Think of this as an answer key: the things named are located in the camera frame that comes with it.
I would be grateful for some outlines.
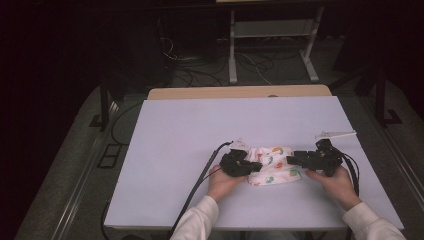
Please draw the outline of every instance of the dark background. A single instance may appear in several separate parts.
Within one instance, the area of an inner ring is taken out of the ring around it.
[[[260,12],[241,16],[273,16]],[[424,118],[422,13],[420,1],[328,7],[318,35],[347,36],[335,68],[350,72],[376,60]],[[195,51],[213,49],[214,39],[228,33],[225,11],[167,13],[160,16],[161,31],[158,17],[86,11],[70,0],[0,2],[1,96],[6,109],[0,160],[2,239],[15,236],[79,108],[102,81],[116,100],[128,92],[166,87],[172,65],[162,54],[160,34],[175,39],[180,50]]]

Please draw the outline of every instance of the hand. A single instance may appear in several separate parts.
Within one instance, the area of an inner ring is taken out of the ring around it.
[[[213,198],[217,203],[227,195],[229,195],[234,188],[241,182],[245,181],[247,177],[231,177],[220,169],[219,165],[214,166],[209,173],[209,189],[207,195]]]
[[[362,202],[353,189],[349,172],[342,166],[336,169],[336,173],[332,177],[327,177],[324,172],[320,175],[310,170],[305,170],[305,174],[320,182],[325,191],[335,198],[346,211]]]

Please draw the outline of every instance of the gray carpet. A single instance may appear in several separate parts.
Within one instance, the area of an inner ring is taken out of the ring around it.
[[[256,51],[253,52],[252,48],[245,46],[237,51],[255,62],[263,61],[264,66],[260,66],[262,68],[259,71],[265,69],[261,73],[262,77],[273,84],[309,84],[303,64],[297,56],[304,41],[280,41],[284,47],[269,49],[254,46]],[[321,83],[330,84],[344,75],[331,70],[342,44],[342,39],[316,42],[311,59]],[[273,56],[271,68],[271,62],[266,59]],[[243,58],[243,55],[237,55],[238,85],[267,85],[257,73],[258,70],[246,64],[249,60],[243,61]],[[187,68],[214,73],[214,77],[197,74],[193,78],[184,71]],[[226,57],[215,58],[213,61],[200,59],[183,62],[175,73],[173,87],[228,85]],[[399,114],[403,124],[382,128],[373,117],[374,93],[369,97],[355,96],[353,88],[356,82],[353,80],[340,86],[333,94],[339,97],[353,128],[358,132],[366,155],[405,225],[403,233],[408,239],[421,239],[424,234],[423,210],[396,163],[398,156],[393,152],[393,142],[387,139],[394,139],[394,144],[422,182],[424,123],[409,107],[402,92],[388,84],[387,107]],[[122,239],[129,234],[145,239],[160,239],[164,236],[164,232],[160,231],[120,231],[109,228],[102,233],[101,228],[102,213],[113,193],[127,147],[122,146],[120,149],[114,168],[98,168],[97,164],[103,161],[104,166],[112,165],[113,158],[104,155],[116,154],[117,149],[113,146],[107,148],[108,144],[116,141],[129,143],[145,98],[144,95],[130,95],[114,105],[111,108],[111,123],[104,132],[89,127],[92,117],[100,113],[98,89],[87,98],[16,239]],[[323,239],[343,239],[343,236],[344,232],[331,232]]]

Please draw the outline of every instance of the colorful pattern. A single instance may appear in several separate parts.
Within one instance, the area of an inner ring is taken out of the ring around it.
[[[292,182],[301,179],[295,166],[287,163],[287,156],[292,156],[289,147],[250,148],[246,160],[262,163],[260,172],[249,175],[248,181],[253,186],[263,186]]]

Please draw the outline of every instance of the floor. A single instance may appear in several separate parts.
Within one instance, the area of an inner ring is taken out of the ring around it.
[[[237,85],[310,84],[299,57],[306,40],[270,38],[237,44]],[[311,60],[320,83],[329,85],[346,73],[332,70],[343,38],[317,40]],[[228,53],[225,47],[215,56],[178,56],[171,87],[227,86]],[[381,127],[374,117],[375,93],[356,96],[359,79],[343,84],[332,93],[338,96],[377,176],[392,201],[407,239],[424,234],[424,122],[410,108],[402,92],[390,82],[386,108],[393,109],[402,124]],[[99,89],[88,96],[75,118],[62,148],[16,236],[16,239],[163,239],[163,231],[119,231],[102,227],[127,144],[146,99],[130,94],[110,107],[110,124],[105,131],[89,127],[100,114]],[[314,236],[342,239],[344,231]]]

